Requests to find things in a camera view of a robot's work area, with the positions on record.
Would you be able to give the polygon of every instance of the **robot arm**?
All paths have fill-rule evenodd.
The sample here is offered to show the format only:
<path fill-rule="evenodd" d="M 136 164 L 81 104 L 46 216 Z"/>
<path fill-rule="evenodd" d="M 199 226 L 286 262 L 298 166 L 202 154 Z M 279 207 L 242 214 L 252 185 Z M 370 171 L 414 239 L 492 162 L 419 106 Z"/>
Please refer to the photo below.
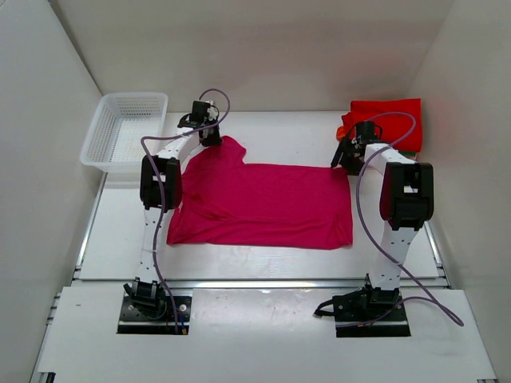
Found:
<path fill-rule="evenodd" d="M 367 145 L 364 161 L 386 146 Z M 370 166 L 383 176 L 379 210 L 384 223 L 380 246 L 403 264 L 418 230 L 433 215 L 433 167 L 412 161 L 393 148 L 380 152 Z M 389 292 L 389 303 L 397 302 L 400 275 L 398 264 L 377 252 L 368 279 L 375 290 Z"/>
<path fill-rule="evenodd" d="M 163 181 L 165 197 L 164 215 L 156 238 L 157 253 L 165 244 L 171 212 L 180 205 L 182 200 L 181 164 L 199 144 L 207 147 L 222 142 L 218 126 L 202 130 L 208 125 L 215 124 L 218 121 L 218 115 L 218 109 L 212 101 L 194 101 L 192 112 L 181 118 L 176 134 L 179 136 L 201 128 L 199 134 L 182 136 L 173 140 L 152 156 Z M 124 288 L 133 307 L 153 317 L 161 311 L 167 298 L 153 262 L 153 240 L 160 219 L 162 201 L 160 186 L 147 156 L 142 160 L 140 198 L 145 209 L 141 260 L 132 285 L 125 284 Z"/>
<path fill-rule="evenodd" d="M 418 230 L 429 220 L 434 210 L 433 168 L 402 156 L 379 140 L 377 125 L 363 121 L 355 126 L 355 137 L 348 133 L 340 142 L 331 166 L 342 165 L 350 175 L 358 176 L 370 158 L 370 166 L 383 176 L 379 210 L 383 220 L 380 247 L 393 262 L 378 251 L 374 255 L 365 286 L 355 292 L 334 296 L 319 305 L 315 316 L 334 316 L 338 337 L 351 336 L 406 336 L 410 334 L 404 306 L 398 305 L 400 275 L 406 254 Z M 333 305 L 334 312 L 321 310 Z M 393 322 L 389 326 L 361 326 L 375 324 L 375 320 Z"/>

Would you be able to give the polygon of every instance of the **orange-red fabric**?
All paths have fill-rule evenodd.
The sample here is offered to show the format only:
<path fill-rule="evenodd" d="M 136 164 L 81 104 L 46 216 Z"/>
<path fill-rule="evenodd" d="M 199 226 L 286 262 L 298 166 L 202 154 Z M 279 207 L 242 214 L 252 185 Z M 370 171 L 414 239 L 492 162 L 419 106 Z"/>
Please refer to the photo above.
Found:
<path fill-rule="evenodd" d="M 406 112 L 415 117 L 415 120 L 417 120 L 417 127 L 414 132 L 397 144 L 395 148 L 406 152 L 420 152 L 422 148 L 420 98 L 395 101 L 352 101 L 351 111 L 343 116 L 344 128 L 349 130 L 359 121 L 364 121 L 370 117 L 386 112 Z M 402 137 L 408 132 L 411 126 L 410 118 L 399 115 L 379 117 L 374 120 L 374 122 L 383 128 L 382 140 L 388 143 Z M 351 137 L 353 136 L 355 136 L 355 131 L 351 133 Z"/>

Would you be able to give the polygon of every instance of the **white wall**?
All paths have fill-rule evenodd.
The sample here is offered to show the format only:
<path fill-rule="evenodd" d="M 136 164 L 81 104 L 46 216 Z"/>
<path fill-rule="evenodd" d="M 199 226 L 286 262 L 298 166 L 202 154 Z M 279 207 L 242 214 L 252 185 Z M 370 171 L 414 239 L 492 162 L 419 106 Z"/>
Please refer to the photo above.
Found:
<path fill-rule="evenodd" d="M 46 0 L 0 4 L 0 381 L 26 383 L 97 190 L 78 151 L 100 95 Z"/>
<path fill-rule="evenodd" d="M 497 375 L 511 381 L 511 2 L 456 0 L 411 96 L 423 97 L 434 228 Z"/>
<path fill-rule="evenodd" d="M 158 90 L 186 111 L 339 110 L 401 97 L 452 0 L 53 0 L 103 93 Z"/>

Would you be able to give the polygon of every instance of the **white enclosure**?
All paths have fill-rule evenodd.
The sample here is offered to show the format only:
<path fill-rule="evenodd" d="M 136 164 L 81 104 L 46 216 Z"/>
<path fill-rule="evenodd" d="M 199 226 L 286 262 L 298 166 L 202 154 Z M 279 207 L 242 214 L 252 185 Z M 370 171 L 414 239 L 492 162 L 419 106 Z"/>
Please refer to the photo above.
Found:
<path fill-rule="evenodd" d="M 126 369 L 134 347 L 160 350 L 141 373 L 166 362 L 168 338 L 114 336 L 121 284 L 140 250 L 137 177 L 100 182 L 78 158 L 101 94 L 168 94 L 169 112 L 180 112 L 166 116 L 171 132 L 216 86 L 237 112 L 223 134 L 250 149 L 249 161 L 314 166 L 329 164 L 350 101 L 421 97 L 419 158 L 434 166 L 435 213 L 407 265 L 467 326 L 414 303 L 409 342 L 333 342 L 333 324 L 309 311 L 363 280 L 373 250 L 356 225 L 359 241 L 339 252 L 183 247 L 162 265 L 195 288 L 195 333 L 178 342 L 201 351 L 172 358 L 169 366 L 193 369 L 179 380 L 239 381 L 247 371 L 253 381 L 341 379 L 334 365 L 355 383 L 511 382 L 509 68 L 510 0 L 0 0 L 0 381 L 39 383 L 48 372 L 57 383 L 140 381 Z M 381 178 L 365 183 L 378 233 L 368 205 Z M 418 292 L 411 286 L 403 279 L 404 295 Z M 226 312 L 242 314 L 222 322 Z M 230 349 L 245 347 L 244 337 L 245 354 Z M 368 354 L 382 359 L 367 367 Z M 267 369 L 258 373 L 254 360 Z M 297 370 L 287 374 L 285 362 Z"/>

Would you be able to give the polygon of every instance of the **white work surface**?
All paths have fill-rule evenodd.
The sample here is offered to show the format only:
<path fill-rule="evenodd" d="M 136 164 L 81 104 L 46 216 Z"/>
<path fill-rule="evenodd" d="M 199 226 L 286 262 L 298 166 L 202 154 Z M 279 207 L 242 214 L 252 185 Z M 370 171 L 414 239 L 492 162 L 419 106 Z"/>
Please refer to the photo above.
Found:
<path fill-rule="evenodd" d="M 329 290 L 194 290 L 188 336 L 116 334 L 122 285 L 65 288 L 39 372 L 74 382 L 476 383 L 495 375 L 460 290 L 436 296 L 465 322 L 408 302 L 411 337 L 336 338 L 312 317 Z M 403 291 L 403 297 L 417 290 Z"/>
<path fill-rule="evenodd" d="M 328 167 L 343 112 L 231 113 L 220 126 L 247 149 L 246 163 Z M 169 113 L 164 133 L 172 135 L 183 113 Z M 131 183 L 109 175 L 85 252 L 80 279 L 131 280 L 144 234 L 139 175 Z M 364 278 L 376 250 L 358 220 L 356 177 L 350 177 L 354 243 L 333 251 L 225 245 L 165 246 L 160 267 L 169 279 Z M 362 182 L 362 206 L 375 238 L 382 235 L 378 201 L 382 176 L 370 170 Z M 421 230 L 410 246 L 406 266 L 420 278 L 438 277 L 429 239 Z"/>

